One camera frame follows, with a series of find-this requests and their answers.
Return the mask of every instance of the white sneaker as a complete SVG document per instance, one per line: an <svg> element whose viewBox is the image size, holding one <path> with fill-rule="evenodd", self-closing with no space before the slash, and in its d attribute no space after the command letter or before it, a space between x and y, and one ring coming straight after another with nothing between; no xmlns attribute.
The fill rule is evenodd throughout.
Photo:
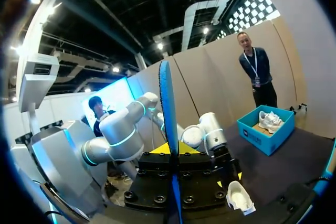
<svg viewBox="0 0 336 224"><path fill-rule="evenodd" d="M244 215L248 215L256 210L249 194L238 181L232 181L229 184L226 200L230 207L233 207L235 210L239 208Z"/></svg>
<svg viewBox="0 0 336 224"><path fill-rule="evenodd" d="M271 113L259 112L259 127L268 130L269 133L274 134L283 125L283 121L273 111Z"/></svg>

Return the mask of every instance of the man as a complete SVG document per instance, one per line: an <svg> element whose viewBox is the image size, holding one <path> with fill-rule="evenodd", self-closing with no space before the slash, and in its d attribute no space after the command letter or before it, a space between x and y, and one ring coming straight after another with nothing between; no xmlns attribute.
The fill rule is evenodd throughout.
<svg viewBox="0 0 336 224"><path fill-rule="evenodd" d="M103 134L101 133L101 131L99 129L99 123L104 118L106 118L108 115L113 114L115 111L113 111L113 110L109 110L109 111L103 110L103 103L102 103L100 97L90 98L89 107L95 113L95 117L97 118L97 120L96 120L96 122L94 123L94 126L93 126L93 132L96 135L96 137L103 136Z"/></svg>
<svg viewBox="0 0 336 224"><path fill-rule="evenodd" d="M277 108L277 94L272 84L269 61L265 50L260 47L252 47L251 39L247 33L239 33L237 39L244 50L239 57L239 62L251 78L256 106L267 105Z"/></svg>

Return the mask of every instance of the yellow triangle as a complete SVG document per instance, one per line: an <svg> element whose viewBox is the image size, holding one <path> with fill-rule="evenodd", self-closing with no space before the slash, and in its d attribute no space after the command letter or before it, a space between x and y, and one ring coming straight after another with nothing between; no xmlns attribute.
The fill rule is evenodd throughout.
<svg viewBox="0 0 336 224"><path fill-rule="evenodd" d="M181 141L179 141L179 149L180 149L180 154L184 154L186 152L199 153L199 151L192 149L190 146L186 145L185 143L182 143ZM170 154L168 143L165 143L161 145L160 147L151 151L151 153L161 153L161 152Z"/></svg>

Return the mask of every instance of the shoebox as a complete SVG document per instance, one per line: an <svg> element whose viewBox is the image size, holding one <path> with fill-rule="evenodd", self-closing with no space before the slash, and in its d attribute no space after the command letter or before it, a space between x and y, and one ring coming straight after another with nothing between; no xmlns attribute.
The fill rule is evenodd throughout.
<svg viewBox="0 0 336 224"><path fill-rule="evenodd" d="M283 125L274 134L268 133L258 126L259 112L270 113L273 111L280 119ZM260 149L266 155L271 155L289 136L295 128L294 112L261 105L250 113L246 114L238 121L239 134L255 147Z"/></svg>

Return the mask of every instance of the table surface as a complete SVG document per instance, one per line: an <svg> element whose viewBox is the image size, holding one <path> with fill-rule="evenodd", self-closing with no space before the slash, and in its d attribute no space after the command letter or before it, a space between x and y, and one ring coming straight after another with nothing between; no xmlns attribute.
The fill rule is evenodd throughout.
<svg viewBox="0 0 336 224"><path fill-rule="evenodd" d="M256 207L283 193L293 183L305 183L322 175L333 142L295 128L285 142L267 156L239 135L238 125L226 129L227 146L243 172L242 183Z"/></svg>

